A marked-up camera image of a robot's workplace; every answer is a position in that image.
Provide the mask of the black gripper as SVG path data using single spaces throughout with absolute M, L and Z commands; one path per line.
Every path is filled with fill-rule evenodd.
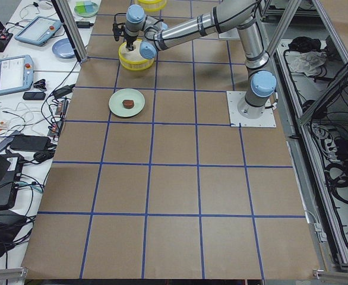
M 134 42 L 137 40 L 137 35 L 130 35 L 127 32 L 124 32 L 124 39 L 126 40 L 126 46 L 132 48 Z

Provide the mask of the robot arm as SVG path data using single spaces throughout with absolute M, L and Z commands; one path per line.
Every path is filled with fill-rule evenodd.
M 264 48 L 257 24 L 256 10 L 260 1 L 223 1 L 208 13 L 167 27 L 160 20 L 147 15 L 137 4 L 128 7 L 126 21 L 119 35 L 126 40 L 128 49 L 140 33 L 140 55 L 153 59 L 157 53 L 211 34 L 226 34 L 236 30 L 245 53 L 249 87 L 244 101 L 251 108 L 264 108 L 277 85 L 275 76 L 266 69 L 269 52 Z

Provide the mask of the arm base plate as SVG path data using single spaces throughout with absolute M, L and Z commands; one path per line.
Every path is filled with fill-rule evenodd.
M 252 107 L 245 100 L 245 91 L 227 91 L 227 105 L 231 127 L 275 128 L 274 111 L 270 99 L 264 106 Z

